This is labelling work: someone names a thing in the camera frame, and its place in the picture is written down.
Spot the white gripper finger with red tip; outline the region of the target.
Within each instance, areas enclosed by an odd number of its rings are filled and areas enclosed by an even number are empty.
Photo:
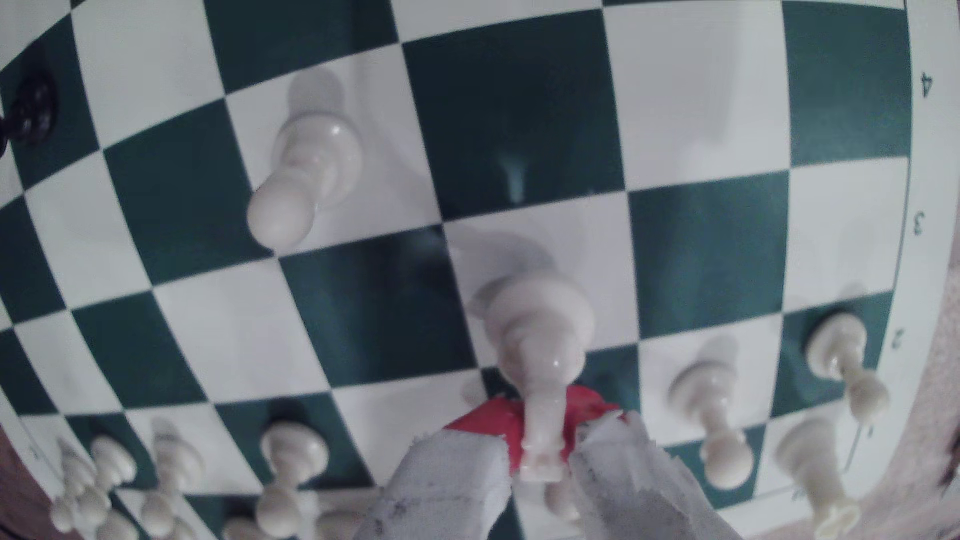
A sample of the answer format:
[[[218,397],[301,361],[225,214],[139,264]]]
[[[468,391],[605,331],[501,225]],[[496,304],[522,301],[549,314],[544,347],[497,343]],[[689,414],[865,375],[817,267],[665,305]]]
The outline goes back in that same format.
[[[585,539],[741,539],[639,411],[568,387],[566,461]]]
[[[487,539],[512,496],[523,428],[519,400],[489,399],[416,439],[355,539]]]

